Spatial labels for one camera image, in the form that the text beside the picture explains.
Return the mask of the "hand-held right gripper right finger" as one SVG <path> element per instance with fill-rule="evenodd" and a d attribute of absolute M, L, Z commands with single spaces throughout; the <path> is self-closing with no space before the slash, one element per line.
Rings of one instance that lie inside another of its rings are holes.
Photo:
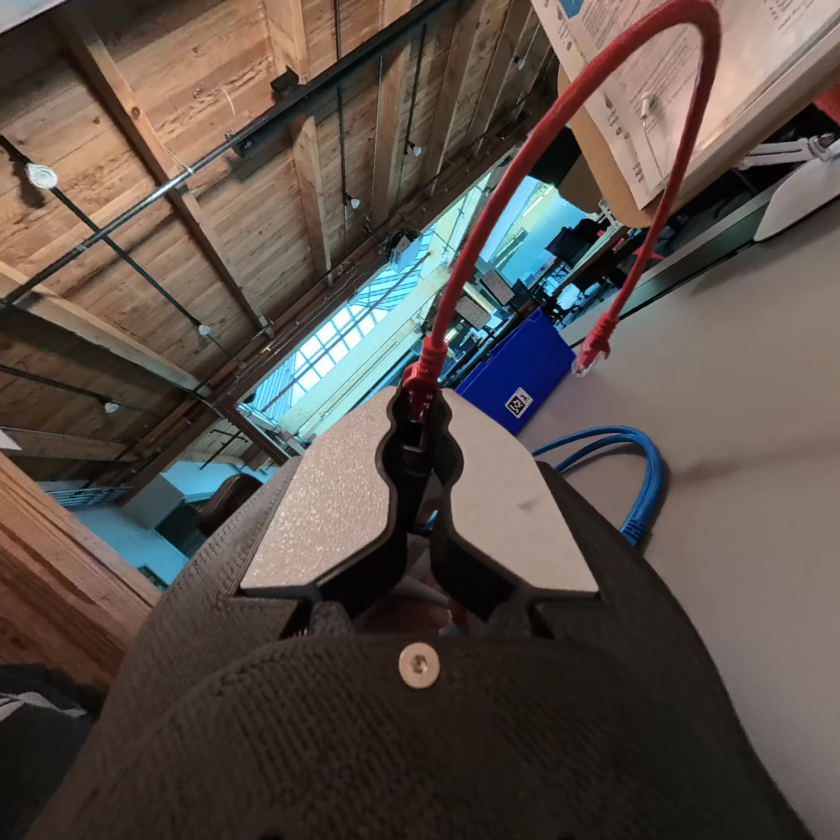
<path fill-rule="evenodd" d="M 457 393 L 434 399 L 434 473 L 442 486 L 432 572 L 468 613 L 595 599 L 599 584 L 541 465 L 503 426 Z"/>

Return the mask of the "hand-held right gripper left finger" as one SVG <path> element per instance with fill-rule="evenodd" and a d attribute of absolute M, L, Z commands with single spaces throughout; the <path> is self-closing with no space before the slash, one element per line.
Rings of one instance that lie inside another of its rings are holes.
<path fill-rule="evenodd" d="M 300 458 L 249 558 L 241 594 L 336 602 L 357 617 L 403 578 L 407 535 L 385 461 L 397 395 L 382 389 Z"/>

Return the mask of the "blue plastic bin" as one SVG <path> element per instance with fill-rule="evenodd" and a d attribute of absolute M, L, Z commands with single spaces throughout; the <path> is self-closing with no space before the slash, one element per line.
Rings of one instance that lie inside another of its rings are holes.
<path fill-rule="evenodd" d="M 575 352 L 537 310 L 480 362 L 456 393 L 517 436 L 571 371 Z"/>

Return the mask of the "grey desk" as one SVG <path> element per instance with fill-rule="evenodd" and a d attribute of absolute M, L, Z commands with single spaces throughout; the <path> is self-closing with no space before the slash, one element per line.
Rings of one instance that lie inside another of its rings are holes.
<path fill-rule="evenodd" d="M 628 316 L 520 433 L 650 436 L 669 469 L 647 560 L 753 747 L 838 838 L 838 203 Z"/>

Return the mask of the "person's left hand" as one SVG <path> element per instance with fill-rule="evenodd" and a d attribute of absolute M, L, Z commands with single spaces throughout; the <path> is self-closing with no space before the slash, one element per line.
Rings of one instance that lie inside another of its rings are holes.
<path fill-rule="evenodd" d="M 470 635 L 467 610 L 448 595 L 428 587 L 392 592 L 357 618 L 354 626 L 365 634 Z"/>

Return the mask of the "instruction sheet on stand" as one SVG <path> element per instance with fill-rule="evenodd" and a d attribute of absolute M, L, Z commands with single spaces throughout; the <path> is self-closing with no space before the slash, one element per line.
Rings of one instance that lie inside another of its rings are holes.
<path fill-rule="evenodd" d="M 631 27 L 649 14 L 665 8 L 671 8 L 675 5 L 675 2 L 661 2 L 659 6 L 655 7 L 644 17 L 636 21 L 636 23 L 630 25 L 619 36 L 626 34 Z M 702 9 L 711 9 L 719 25 L 721 33 L 719 49 L 720 56 L 722 32 L 721 18 L 718 9 L 715 2 L 700 2 L 700 5 Z M 701 63 L 701 50 L 704 45 L 704 36 L 700 33 L 697 26 L 688 20 L 686 12 L 682 8 L 679 10 L 678 22 L 676 24 L 667 24 L 665 29 L 661 32 L 654 36 L 647 36 L 642 45 L 633 46 L 631 48 L 632 52 L 630 56 L 639 47 L 644 46 L 655 36 L 680 25 L 694 26 L 700 36 L 699 68 Z M 603 56 L 607 48 L 608 47 L 592 59 L 583 68 L 583 70 L 587 67 L 591 67 L 593 61 L 597 57 Z M 592 118 L 585 110 L 585 104 L 599 91 L 602 84 L 613 74 L 614 71 L 618 70 L 621 65 L 612 70 L 607 78 L 600 83 L 596 92 L 586 100 L 580 110 L 568 121 L 568 124 L 577 144 L 581 149 L 591 176 L 594 178 L 594 182 L 598 185 L 601 195 L 610 207 L 614 217 L 621 224 L 624 224 L 627 227 L 644 228 L 651 224 L 654 218 L 655 207 L 658 203 L 659 196 L 665 187 L 648 205 L 643 208 L 637 208 L 605 140 L 596 128 Z M 582 70 L 577 78 L 570 80 L 567 78 L 562 66 L 560 66 L 560 68 L 560 91 L 566 89 L 573 81 L 580 78 L 581 73 L 583 72 Z M 698 83 L 698 74 L 699 71 L 696 74 L 697 79 L 692 94 Z M 773 82 L 767 91 L 759 95 L 759 98 L 751 106 L 747 107 L 742 114 L 733 121 L 733 123 L 729 124 L 729 126 L 724 130 L 722 136 L 713 145 L 698 154 L 694 154 L 698 139 L 697 135 L 696 144 L 693 148 L 691 160 L 686 171 L 686 178 L 680 188 L 678 198 L 675 199 L 673 208 L 677 209 L 682 204 L 688 202 L 690 198 L 694 197 L 706 188 L 712 181 L 719 177 L 721 173 L 739 163 L 741 159 L 743 159 L 756 146 L 767 140 L 772 132 L 779 129 L 783 123 L 786 123 L 796 113 L 803 110 L 806 104 L 817 98 L 825 89 L 829 88 L 837 80 L 838 25 L 833 28 L 831 32 L 828 33 L 816 46 L 812 47 L 793 68 L 785 71 L 781 78 L 779 78 L 776 82 Z M 714 84 L 715 80 L 710 90 L 710 96 Z"/>

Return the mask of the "printed instruction sheet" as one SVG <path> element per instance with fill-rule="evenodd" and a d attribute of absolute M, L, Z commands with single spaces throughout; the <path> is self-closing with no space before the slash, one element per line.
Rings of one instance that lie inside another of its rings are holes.
<path fill-rule="evenodd" d="M 614 38 L 661 2 L 532 2 L 567 78 L 577 78 Z M 721 55 L 694 154 L 838 25 L 838 1 L 715 2 Z M 700 36 L 675 26 L 639 47 L 585 110 L 605 140 L 637 208 L 664 189 L 700 62 Z"/>

